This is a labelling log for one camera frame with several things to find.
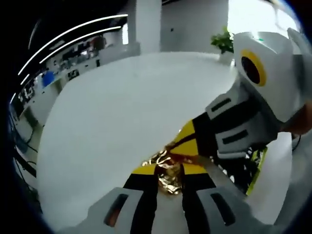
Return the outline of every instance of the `ceiling light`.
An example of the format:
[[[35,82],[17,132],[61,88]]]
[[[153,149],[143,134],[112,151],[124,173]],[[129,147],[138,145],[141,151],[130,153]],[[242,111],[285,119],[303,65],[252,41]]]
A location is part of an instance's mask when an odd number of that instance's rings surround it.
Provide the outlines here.
[[[10,104],[12,103],[13,101],[13,98],[15,97],[16,93],[13,94],[12,98],[11,98],[11,101],[10,101]]]
[[[53,54],[55,54],[57,51],[59,51],[59,50],[63,49],[64,47],[66,47],[66,46],[68,46],[68,45],[74,43],[75,41],[78,41],[78,40],[80,40],[80,39],[82,39],[82,38],[86,38],[86,37],[91,36],[91,35],[93,35],[93,34],[105,32],[105,31],[109,31],[109,30],[113,30],[113,29],[119,29],[119,28],[121,28],[121,26],[111,27],[111,28],[105,28],[105,29],[102,29],[102,30],[98,30],[98,31],[89,33],[89,34],[84,35],[84,36],[82,36],[82,37],[79,37],[79,38],[77,38],[77,39],[75,39],[75,40],[72,40],[72,41],[66,43],[65,45],[62,45],[61,47],[59,47],[58,49],[56,49],[56,50],[53,51],[52,53],[50,53],[47,57],[45,57],[45,58],[44,58],[43,60],[41,60],[39,63],[40,63],[40,64],[43,63],[43,62],[46,61],[48,58],[50,58]]]
[[[34,53],[34,55],[32,55],[30,57],[30,59],[25,63],[25,65],[21,68],[21,70],[19,71],[18,73],[18,76],[22,73],[22,71],[25,69],[25,67],[30,63],[31,60],[33,60],[33,58],[35,56],[37,56],[37,54],[39,54],[44,48],[46,48],[48,45],[50,45],[52,42],[56,41],[57,39],[59,39],[60,37],[64,36],[65,34],[77,29],[77,28],[80,28],[82,26],[85,26],[85,25],[88,25],[90,23],[94,23],[94,22],[98,22],[98,21],[101,21],[101,20],[107,20],[107,19],[112,19],[112,18],[119,18],[119,17],[127,17],[128,14],[122,14],[122,15],[115,15],[115,16],[107,16],[107,17],[102,17],[102,18],[99,18],[99,19],[94,19],[92,21],[88,21],[88,22],[85,22],[85,23],[82,23],[76,27],[73,27],[71,29],[68,29],[67,31],[61,33],[60,35],[58,35],[57,37],[53,38],[52,40],[50,40],[48,43],[46,43],[43,47],[41,47],[37,52]]]
[[[28,77],[29,77],[29,74],[23,79],[23,81],[20,84],[22,85]]]

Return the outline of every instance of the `green plant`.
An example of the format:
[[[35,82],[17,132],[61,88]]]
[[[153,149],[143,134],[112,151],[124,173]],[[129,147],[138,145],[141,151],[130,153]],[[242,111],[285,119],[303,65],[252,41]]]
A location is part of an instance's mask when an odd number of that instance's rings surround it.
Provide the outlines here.
[[[226,27],[223,27],[223,34],[217,34],[211,37],[211,45],[218,47],[222,54],[226,51],[234,53],[233,34]]]

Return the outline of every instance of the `desk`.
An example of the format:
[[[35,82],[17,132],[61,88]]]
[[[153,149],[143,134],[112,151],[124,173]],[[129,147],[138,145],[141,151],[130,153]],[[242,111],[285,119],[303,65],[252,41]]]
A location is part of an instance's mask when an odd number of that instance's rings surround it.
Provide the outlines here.
[[[85,219],[92,204],[122,187],[134,168],[232,86],[235,72],[217,58],[193,52],[131,57],[64,87],[37,161],[40,203],[54,231]]]

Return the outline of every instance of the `white pot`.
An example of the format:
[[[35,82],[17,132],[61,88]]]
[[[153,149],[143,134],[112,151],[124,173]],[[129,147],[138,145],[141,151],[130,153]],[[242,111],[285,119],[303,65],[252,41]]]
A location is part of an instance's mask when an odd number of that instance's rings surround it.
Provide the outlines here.
[[[220,54],[219,62],[224,64],[224,65],[229,66],[233,59],[234,59],[234,54],[226,51],[225,53]]]

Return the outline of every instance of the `white pillar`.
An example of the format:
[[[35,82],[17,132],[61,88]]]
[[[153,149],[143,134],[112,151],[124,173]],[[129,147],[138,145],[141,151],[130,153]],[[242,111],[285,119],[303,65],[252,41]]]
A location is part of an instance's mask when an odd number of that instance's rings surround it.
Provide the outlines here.
[[[160,20],[161,0],[136,0],[136,41],[141,54],[160,52]]]

